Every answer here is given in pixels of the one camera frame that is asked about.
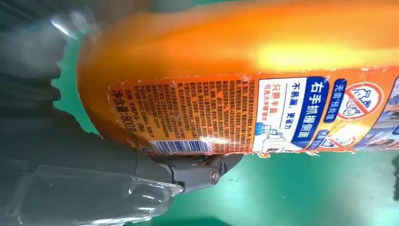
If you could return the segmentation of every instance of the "plastic bottle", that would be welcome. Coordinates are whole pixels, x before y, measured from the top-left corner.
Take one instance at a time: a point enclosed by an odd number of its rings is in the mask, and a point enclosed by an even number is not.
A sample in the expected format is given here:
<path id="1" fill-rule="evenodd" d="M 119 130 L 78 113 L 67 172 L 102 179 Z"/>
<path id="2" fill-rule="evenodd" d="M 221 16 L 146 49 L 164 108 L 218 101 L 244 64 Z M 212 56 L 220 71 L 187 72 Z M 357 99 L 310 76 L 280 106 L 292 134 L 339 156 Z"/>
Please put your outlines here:
<path id="1" fill-rule="evenodd" d="M 83 44 L 79 93 L 105 138 L 148 153 L 268 156 L 277 135 L 285 152 L 389 148 L 397 21 L 393 1 L 138 14 Z"/>

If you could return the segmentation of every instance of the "robotic hand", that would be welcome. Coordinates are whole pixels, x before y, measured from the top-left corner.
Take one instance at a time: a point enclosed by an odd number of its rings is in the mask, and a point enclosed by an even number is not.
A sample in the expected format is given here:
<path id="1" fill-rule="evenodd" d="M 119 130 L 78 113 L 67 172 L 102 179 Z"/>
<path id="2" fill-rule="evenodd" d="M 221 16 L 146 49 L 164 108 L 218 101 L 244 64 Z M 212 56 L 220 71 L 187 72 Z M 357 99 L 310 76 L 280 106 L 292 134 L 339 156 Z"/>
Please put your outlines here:
<path id="1" fill-rule="evenodd" d="M 113 1 L 88 0 L 85 7 L 100 2 Z M 84 132 L 72 115 L 54 108 L 60 93 L 51 86 L 66 41 L 50 20 L 81 1 L 0 3 L 0 225 L 146 220 L 164 213 L 175 195 L 215 185 L 241 160 L 151 159 Z"/>

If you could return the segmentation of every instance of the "clear plastic wrap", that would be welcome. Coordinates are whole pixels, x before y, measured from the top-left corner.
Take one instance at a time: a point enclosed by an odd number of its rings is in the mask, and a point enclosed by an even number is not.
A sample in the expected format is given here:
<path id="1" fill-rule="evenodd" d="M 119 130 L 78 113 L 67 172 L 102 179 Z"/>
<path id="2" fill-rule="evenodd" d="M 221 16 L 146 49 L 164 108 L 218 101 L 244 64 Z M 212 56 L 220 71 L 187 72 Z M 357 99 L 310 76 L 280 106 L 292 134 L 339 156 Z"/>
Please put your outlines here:
<path id="1" fill-rule="evenodd" d="M 6 150 L 9 144 L 4 145 L 3 139 L 42 135 L 43 130 L 52 131 L 54 127 L 66 134 L 71 128 L 82 132 L 74 120 L 70 125 L 57 122 L 71 118 L 53 108 L 52 102 L 59 99 L 60 94 L 50 85 L 51 80 L 60 76 L 56 63 L 61 60 L 68 40 L 79 40 L 86 35 L 95 42 L 101 37 L 101 30 L 122 17 L 147 11 L 152 4 L 146 0 L 117 2 L 11 0 L 0 3 L 0 132 L 5 131 L 0 140 L 0 225 L 121 226 L 164 213 L 173 197 L 182 192 L 179 185 L 89 170 L 91 162 L 86 160 L 79 169 L 35 162 L 39 159 L 62 165 L 81 161 L 79 158 L 63 161 L 61 155 L 51 159 L 54 155 L 44 153 L 48 149 L 41 147 L 49 145 L 46 140 L 25 150 L 32 151 L 28 154 L 22 153 L 22 148 L 11 153 Z M 62 154 L 64 158 L 68 156 L 68 153 Z M 134 167 L 136 162 L 131 163 L 132 172 Z"/>
<path id="2" fill-rule="evenodd" d="M 129 175 L 53 166 L 1 174 L 15 180 L 3 190 L 13 190 L 1 206 L 0 222 L 7 226 L 121 226 L 146 221 L 164 213 L 183 190 Z"/>

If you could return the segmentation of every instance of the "barcode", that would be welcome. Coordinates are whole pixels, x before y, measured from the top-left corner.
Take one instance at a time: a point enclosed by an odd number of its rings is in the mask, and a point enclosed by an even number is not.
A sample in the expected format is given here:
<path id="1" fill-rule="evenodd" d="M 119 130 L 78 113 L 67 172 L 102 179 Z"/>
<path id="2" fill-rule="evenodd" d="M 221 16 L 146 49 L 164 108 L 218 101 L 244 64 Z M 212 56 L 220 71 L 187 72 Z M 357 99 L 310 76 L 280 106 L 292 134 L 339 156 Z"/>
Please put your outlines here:
<path id="1" fill-rule="evenodd" d="M 206 153 L 211 144 L 200 140 L 151 141 L 158 153 Z"/>

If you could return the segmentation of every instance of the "transparent plastic film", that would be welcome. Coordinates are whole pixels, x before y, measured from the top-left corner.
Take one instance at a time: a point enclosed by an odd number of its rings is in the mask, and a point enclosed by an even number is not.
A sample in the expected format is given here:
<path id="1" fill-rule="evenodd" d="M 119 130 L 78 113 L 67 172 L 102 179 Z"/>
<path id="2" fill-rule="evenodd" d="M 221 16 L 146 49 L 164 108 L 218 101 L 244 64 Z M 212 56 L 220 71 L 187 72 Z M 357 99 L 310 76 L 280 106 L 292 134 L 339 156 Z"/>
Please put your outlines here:
<path id="1" fill-rule="evenodd" d="M 164 213 L 183 190 L 129 175 L 52 166 L 15 178 L 19 180 L 1 220 L 10 226 L 121 226 L 146 221 Z"/>

